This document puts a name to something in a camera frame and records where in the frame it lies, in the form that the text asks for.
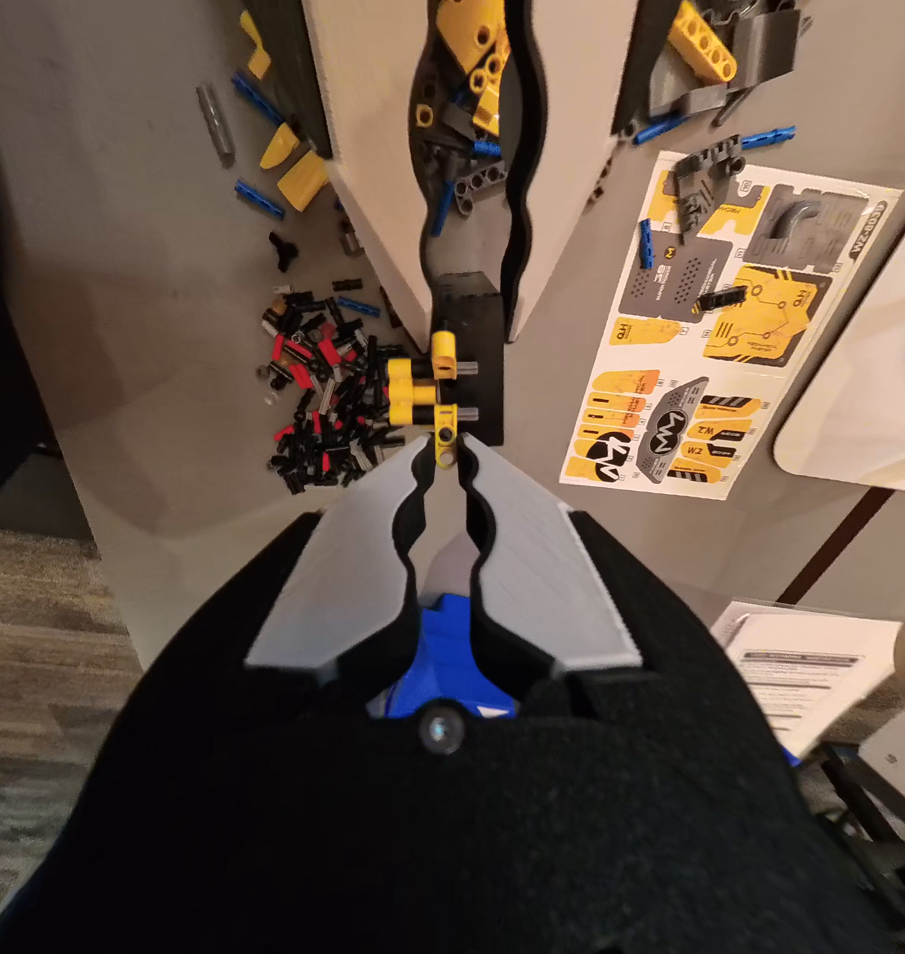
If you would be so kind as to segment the small yellow pointed brick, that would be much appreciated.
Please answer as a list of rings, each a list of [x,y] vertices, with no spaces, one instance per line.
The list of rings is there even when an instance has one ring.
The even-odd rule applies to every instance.
[[[259,168],[266,171],[278,167],[290,159],[300,145],[301,140],[291,125],[281,123],[260,158]]]

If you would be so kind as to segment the yellow grey sticker sheet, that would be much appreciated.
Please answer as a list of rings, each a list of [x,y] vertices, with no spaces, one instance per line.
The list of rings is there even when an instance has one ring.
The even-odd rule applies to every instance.
[[[660,152],[589,375],[560,482],[725,500],[903,190],[749,163],[693,237]],[[790,241],[784,209],[819,200]],[[650,219],[655,267],[642,271]],[[698,313],[701,294],[748,285]]]

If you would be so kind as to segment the pile of yellow grey bricks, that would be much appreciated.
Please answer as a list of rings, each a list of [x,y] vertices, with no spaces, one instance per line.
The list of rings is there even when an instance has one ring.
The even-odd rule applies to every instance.
[[[429,236],[453,206],[471,215],[475,196],[506,180],[514,148],[501,144],[501,80],[510,57],[506,2],[439,2],[438,41],[416,94],[413,132],[423,169],[438,184]],[[715,112],[719,128],[757,86],[792,72],[807,29],[796,2],[677,2],[665,45],[629,139],[657,118]]]

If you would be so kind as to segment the large yellow curved brick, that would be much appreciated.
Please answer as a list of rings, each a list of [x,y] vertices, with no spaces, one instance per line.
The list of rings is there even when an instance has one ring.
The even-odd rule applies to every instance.
[[[284,173],[277,185],[285,202],[302,213],[328,183],[326,162],[315,151],[309,151]]]

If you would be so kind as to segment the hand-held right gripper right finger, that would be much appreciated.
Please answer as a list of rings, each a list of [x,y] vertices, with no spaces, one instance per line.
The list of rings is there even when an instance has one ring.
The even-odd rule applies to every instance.
[[[473,653],[549,674],[638,670],[642,656],[573,523],[573,510],[475,436],[460,440],[472,569]]]

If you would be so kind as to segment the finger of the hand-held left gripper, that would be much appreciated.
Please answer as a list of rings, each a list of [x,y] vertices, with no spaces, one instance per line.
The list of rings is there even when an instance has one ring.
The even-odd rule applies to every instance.
[[[506,2],[509,62],[521,98],[501,274],[509,342],[528,323],[611,149],[638,6]]]
[[[303,2],[324,103],[331,183],[411,338],[428,348],[427,206],[413,170],[411,92],[429,14],[422,1]]]

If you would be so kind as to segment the grey elbow pipe brick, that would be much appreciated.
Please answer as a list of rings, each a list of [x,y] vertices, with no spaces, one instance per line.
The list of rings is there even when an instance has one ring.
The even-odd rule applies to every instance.
[[[777,241],[790,241],[799,225],[804,221],[816,219],[821,208],[819,200],[801,199],[792,202],[775,221],[770,238]]]

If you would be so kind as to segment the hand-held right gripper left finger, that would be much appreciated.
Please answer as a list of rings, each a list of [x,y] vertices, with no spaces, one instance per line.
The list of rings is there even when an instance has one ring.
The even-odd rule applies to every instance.
[[[433,440],[421,436],[328,507],[245,664],[342,678],[403,674],[419,633],[410,552],[433,479]]]

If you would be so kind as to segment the pile of black red pins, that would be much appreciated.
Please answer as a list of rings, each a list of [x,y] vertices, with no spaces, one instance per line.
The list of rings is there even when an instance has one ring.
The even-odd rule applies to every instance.
[[[387,361],[411,355],[398,316],[384,290],[381,304],[358,298],[362,280],[331,288],[323,298],[279,285],[260,319],[270,352],[256,376],[268,403],[293,400],[266,467],[295,496],[356,483],[407,441],[403,427],[388,422]],[[382,316],[340,308],[340,295],[378,306]]]

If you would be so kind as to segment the yellow holed connector brick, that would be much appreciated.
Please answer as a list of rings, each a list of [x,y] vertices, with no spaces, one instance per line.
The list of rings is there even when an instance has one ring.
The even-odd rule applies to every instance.
[[[247,70],[258,81],[262,81],[272,65],[270,54],[264,47],[259,30],[249,9],[245,8],[240,16],[240,26],[253,44],[253,52],[247,62]]]

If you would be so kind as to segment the white printed paper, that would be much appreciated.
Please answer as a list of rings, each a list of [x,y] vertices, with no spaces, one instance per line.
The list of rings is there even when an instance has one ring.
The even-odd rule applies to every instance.
[[[893,620],[733,600],[711,634],[796,766],[835,722],[894,674],[901,626]]]

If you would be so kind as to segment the yellow and black brick assembly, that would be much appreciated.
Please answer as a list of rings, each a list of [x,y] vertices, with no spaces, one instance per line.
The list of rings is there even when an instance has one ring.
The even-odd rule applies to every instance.
[[[505,314],[500,293],[483,272],[446,273],[434,287],[432,331],[456,339],[457,362],[477,365],[475,374],[441,380],[442,403],[475,408],[464,430],[489,447],[505,442]]]

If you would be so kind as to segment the white rounded tray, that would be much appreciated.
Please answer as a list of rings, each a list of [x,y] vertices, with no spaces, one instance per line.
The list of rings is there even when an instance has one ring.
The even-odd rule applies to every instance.
[[[773,447],[788,473],[905,491],[905,233]]]

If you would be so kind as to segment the dark grey brick assembly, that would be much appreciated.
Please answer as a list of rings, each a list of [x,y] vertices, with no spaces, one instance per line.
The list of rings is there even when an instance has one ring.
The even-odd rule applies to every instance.
[[[691,153],[674,165],[677,225],[682,240],[700,232],[745,167],[738,135]]]

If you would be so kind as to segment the blue storage box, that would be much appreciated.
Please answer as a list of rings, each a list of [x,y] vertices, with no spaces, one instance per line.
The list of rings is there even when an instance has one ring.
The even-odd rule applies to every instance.
[[[486,719],[516,716],[515,701],[485,677],[475,662],[470,614],[470,599],[450,593],[422,610],[416,654],[410,668],[387,691],[386,718],[405,718],[441,700]]]

